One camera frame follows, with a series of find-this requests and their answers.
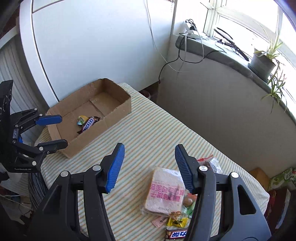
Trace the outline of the striped tablecloth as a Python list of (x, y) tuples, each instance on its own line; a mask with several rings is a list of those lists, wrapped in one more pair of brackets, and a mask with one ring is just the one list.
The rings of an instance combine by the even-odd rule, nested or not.
[(269, 194), (247, 171), (131, 86), (123, 83), (121, 87), (130, 94), (132, 112), (74, 157), (67, 158), (60, 152), (47, 156), (41, 166), (41, 175), (48, 187), (62, 171), (72, 174), (86, 171), (99, 164), (117, 143), (123, 143), (125, 159), (116, 185), (104, 196), (115, 239), (163, 240), (166, 228), (155, 227), (152, 224), (155, 216), (143, 213), (142, 207), (154, 168), (177, 169), (174, 150), (177, 144), (182, 144), (195, 158), (216, 157), (224, 174), (237, 172), (260, 210), (266, 211)]

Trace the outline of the green snack carton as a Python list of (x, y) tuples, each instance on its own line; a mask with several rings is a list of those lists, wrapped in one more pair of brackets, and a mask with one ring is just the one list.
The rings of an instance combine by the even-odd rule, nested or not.
[(295, 168), (290, 167), (282, 173), (270, 179), (268, 190), (287, 187), (288, 190), (295, 190)]

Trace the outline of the white power strip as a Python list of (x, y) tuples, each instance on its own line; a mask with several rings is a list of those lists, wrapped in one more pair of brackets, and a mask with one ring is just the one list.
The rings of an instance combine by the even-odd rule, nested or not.
[(196, 24), (192, 19), (185, 20), (185, 29), (190, 38), (202, 39), (202, 36), (199, 34)]

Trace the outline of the open cardboard box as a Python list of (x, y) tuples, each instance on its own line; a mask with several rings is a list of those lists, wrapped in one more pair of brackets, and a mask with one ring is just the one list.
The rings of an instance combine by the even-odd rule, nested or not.
[[(131, 96), (122, 87), (110, 79), (95, 80), (73, 92), (55, 106), (46, 115), (60, 115), (62, 122), (48, 126), (52, 140), (65, 139), (68, 146), (61, 152), (72, 158), (99, 135), (132, 112)], [(81, 134), (82, 126), (77, 125), (78, 116), (99, 117), (100, 120)]]

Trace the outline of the Snickers bar English label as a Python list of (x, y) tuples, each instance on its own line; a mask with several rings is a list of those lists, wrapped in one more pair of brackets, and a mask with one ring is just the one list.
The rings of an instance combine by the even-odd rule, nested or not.
[(90, 117), (86, 123), (82, 126), (81, 130), (78, 131), (77, 133), (78, 134), (81, 134), (83, 133), (84, 131), (88, 130), (91, 126), (93, 126), (96, 122), (98, 122), (100, 120), (99, 117), (96, 117), (96, 116), (92, 116)]

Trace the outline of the bagged sliced bread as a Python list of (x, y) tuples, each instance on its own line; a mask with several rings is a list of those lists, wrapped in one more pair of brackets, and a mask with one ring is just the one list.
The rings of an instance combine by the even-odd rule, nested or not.
[(185, 185), (181, 173), (156, 166), (141, 212), (159, 216), (179, 216), (184, 196)]

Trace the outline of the Snickers bar Chinese label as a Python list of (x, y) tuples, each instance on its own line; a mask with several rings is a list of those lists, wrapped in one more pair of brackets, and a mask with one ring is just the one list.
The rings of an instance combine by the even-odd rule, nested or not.
[(165, 240), (184, 240), (187, 231), (187, 228), (166, 228)]

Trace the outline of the potted spider plant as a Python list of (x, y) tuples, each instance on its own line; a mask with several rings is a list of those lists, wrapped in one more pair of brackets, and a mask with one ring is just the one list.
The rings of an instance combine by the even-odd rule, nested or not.
[(276, 58), (280, 55), (278, 49), (283, 45), (282, 40), (280, 40), (280, 29), (277, 28), (275, 31), (275, 37), (269, 37), (267, 31), (261, 27), (269, 40), (269, 47), (267, 50), (257, 50), (254, 49), (253, 57), (250, 63), (248, 63), (248, 68), (256, 74), (265, 83), (268, 83), (268, 78), (270, 77), (272, 71), (276, 67), (280, 67), (280, 61)]

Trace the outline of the small hanging plant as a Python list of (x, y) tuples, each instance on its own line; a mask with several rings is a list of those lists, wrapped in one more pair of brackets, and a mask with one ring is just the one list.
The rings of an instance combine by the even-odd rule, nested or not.
[(270, 113), (273, 112), (275, 104), (278, 106), (281, 106), (283, 108), (283, 111), (287, 112), (287, 101), (284, 103), (282, 98), (285, 97), (285, 94), (283, 93), (285, 90), (285, 84), (286, 84), (286, 77), (282, 70), (277, 69), (269, 78), (268, 85), (270, 85), (270, 91), (268, 94), (264, 95), (261, 100), (264, 100), (265, 98), (271, 98), (271, 110)]

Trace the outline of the white refrigerator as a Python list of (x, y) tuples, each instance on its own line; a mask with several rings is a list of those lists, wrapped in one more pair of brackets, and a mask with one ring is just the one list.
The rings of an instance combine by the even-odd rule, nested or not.
[(142, 90), (168, 54), (171, 1), (22, 1), (20, 36), (48, 106), (99, 78)]

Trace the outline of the green candy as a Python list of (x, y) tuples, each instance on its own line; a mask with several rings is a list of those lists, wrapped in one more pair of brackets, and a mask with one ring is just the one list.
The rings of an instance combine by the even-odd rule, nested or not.
[(195, 208), (195, 203), (193, 203), (189, 207), (182, 206), (182, 210), (181, 210), (182, 216), (187, 218), (192, 218), (194, 208)]

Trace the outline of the brown egg snack pack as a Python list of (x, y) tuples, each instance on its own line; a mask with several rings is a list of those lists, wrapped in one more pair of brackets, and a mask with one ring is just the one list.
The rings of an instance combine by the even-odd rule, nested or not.
[(197, 196), (191, 193), (188, 193), (183, 200), (183, 206), (185, 208), (189, 208), (193, 205), (193, 203), (195, 203), (197, 200)]

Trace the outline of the pink candy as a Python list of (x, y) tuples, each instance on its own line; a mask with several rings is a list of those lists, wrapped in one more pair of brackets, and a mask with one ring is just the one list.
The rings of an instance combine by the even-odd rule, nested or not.
[(169, 217), (168, 216), (158, 216), (156, 219), (152, 221), (152, 225), (155, 228), (160, 228), (163, 225), (166, 225), (168, 223)]

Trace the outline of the black device on windowsill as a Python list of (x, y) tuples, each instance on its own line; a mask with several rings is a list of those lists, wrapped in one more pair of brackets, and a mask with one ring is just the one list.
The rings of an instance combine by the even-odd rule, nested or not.
[(218, 35), (220, 35), (226, 42), (224, 43), (224, 45), (227, 45), (231, 48), (233, 48), (238, 54), (240, 54), (246, 61), (249, 61), (249, 58), (247, 57), (247, 55), (239, 48), (236, 46), (236, 44), (233, 41), (233, 38), (224, 30), (222, 30), (219, 27), (216, 27), (214, 29), (214, 32), (217, 33)]

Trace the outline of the red clear chocolate snack bag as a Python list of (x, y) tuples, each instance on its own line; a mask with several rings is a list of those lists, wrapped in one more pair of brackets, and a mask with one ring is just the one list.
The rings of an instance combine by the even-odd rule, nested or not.
[(218, 159), (216, 157), (214, 157), (213, 155), (210, 155), (206, 158), (197, 159), (197, 161), (200, 165), (204, 165), (204, 166), (208, 167), (214, 173), (223, 174), (223, 171), (222, 171), (222, 168), (219, 164)]

